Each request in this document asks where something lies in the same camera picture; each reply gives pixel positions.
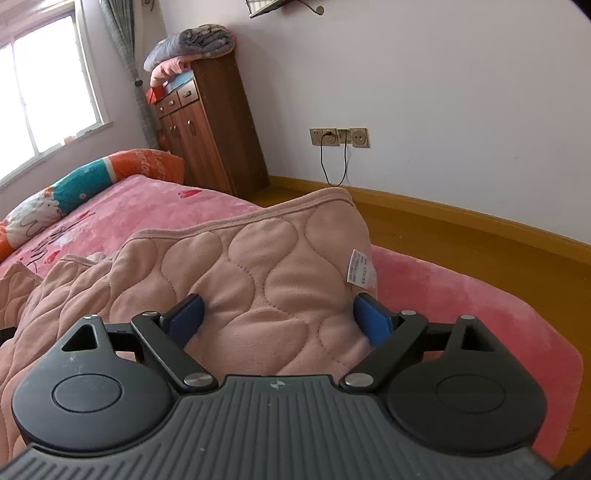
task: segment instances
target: blue gripper pad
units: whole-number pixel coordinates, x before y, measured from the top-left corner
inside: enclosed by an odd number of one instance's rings
[[[203,299],[197,294],[191,294],[164,314],[161,327],[164,333],[182,349],[199,330],[204,315]]]
[[[400,325],[397,315],[366,293],[355,297],[353,316],[374,348],[384,343]]]

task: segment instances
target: pillow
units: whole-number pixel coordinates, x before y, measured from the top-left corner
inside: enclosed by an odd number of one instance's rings
[[[21,202],[0,222],[0,262],[96,194],[136,174],[182,184],[184,160],[160,150],[135,148],[82,165]]]

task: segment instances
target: black cable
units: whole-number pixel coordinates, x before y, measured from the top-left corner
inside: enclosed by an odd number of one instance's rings
[[[328,183],[331,187],[340,187],[343,182],[345,181],[345,177],[347,176],[347,170],[348,170],[348,165],[347,165],[347,142],[345,140],[345,148],[343,149],[343,156],[345,158],[345,171],[343,172],[343,178],[340,179],[340,182],[338,182],[337,185],[333,185],[331,184],[330,180],[329,180],[329,176],[326,173],[326,169],[324,167],[324,158],[323,158],[323,146],[324,146],[324,138],[325,137],[334,137],[334,134],[332,132],[327,132],[324,135],[322,135],[322,139],[320,140],[320,166],[322,167],[322,171],[324,172],[324,178],[326,178],[326,183]]]
[[[314,8],[312,8],[312,6],[310,4],[307,4],[306,2],[304,2],[304,0],[298,0],[299,3],[301,3],[302,5],[307,6],[310,10],[312,10],[316,15],[323,15],[324,14],[324,9],[322,9],[322,13]]]

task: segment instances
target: curtain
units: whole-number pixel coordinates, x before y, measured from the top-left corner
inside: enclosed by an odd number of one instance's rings
[[[133,0],[101,0],[100,9],[119,56],[135,85],[135,101],[140,112],[142,130],[150,148],[158,147],[156,124],[145,99],[143,81],[139,79],[135,63],[135,22]]]

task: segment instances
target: power cord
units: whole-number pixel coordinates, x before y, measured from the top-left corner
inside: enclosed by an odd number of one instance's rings
[[[304,0],[297,0],[302,5],[307,6],[310,10],[312,10],[316,15],[324,15],[324,7],[321,5],[318,8],[313,8],[310,4],[304,2]]]
[[[325,137],[334,137],[334,133],[332,132],[326,132],[325,134],[322,135],[322,139],[320,140],[320,166],[322,167],[322,171],[324,172],[324,178],[326,178],[326,183],[328,183],[331,187],[340,187],[343,182],[345,181],[345,178],[347,176],[347,170],[348,170],[348,165],[347,165],[347,142],[345,141],[345,148],[343,149],[343,158],[345,159],[345,171],[343,172],[343,178],[340,179],[340,182],[338,182],[337,185],[333,185],[330,180],[329,180],[329,176],[326,173],[326,169],[324,167],[324,157],[323,157],[323,146],[324,146],[324,138]]]

